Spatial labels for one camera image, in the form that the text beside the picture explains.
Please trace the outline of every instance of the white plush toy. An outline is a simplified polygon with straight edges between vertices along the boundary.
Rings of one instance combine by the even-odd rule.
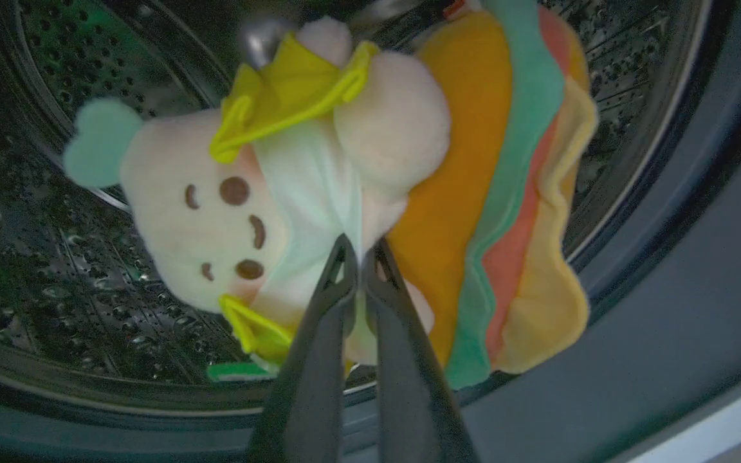
[[[338,68],[350,61],[351,34],[332,18],[295,37]],[[77,117],[65,170],[84,187],[121,184],[174,296],[211,313],[221,295],[235,296],[289,333],[336,238],[347,234],[364,257],[399,220],[408,191],[440,166],[450,132],[426,67],[389,51],[372,56],[350,102],[244,144],[230,164],[209,155],[222,122],[220,109],[208,109],[142,123],[116,100],[95,100]],[[427,302],[408,290],[429,331]],[[376,363],[376,340],[363,314],[356,320],[347,358]]]

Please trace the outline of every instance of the stuffed animal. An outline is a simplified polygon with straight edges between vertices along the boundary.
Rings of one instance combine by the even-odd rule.
[[[336,238],[362,258],[447,151],[450,115],[425,65],[351,50],[347,27],[321,18],[286,36],[268,67],[243,65],[222,109],[142,123],[95,100],[64,153],[77,184],[121,185],[174,296],[222,311],[265,363],[286,354]],[[430,308],[408,290],[429,331]],[[376,340],[356,320],[346,356],[373,364]]]

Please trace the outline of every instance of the orange plush bun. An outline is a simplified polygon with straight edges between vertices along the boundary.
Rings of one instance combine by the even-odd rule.
[[[411,190],[388,241],[402,275],[421,290],[434,313],[430,342],[444,366],[456,330],[465,249],[488,195],[511,111],[511,64],[502,27],[488,12],[473,12],[438,30],[417,56],[447,99],[450,148],[436,173]]]

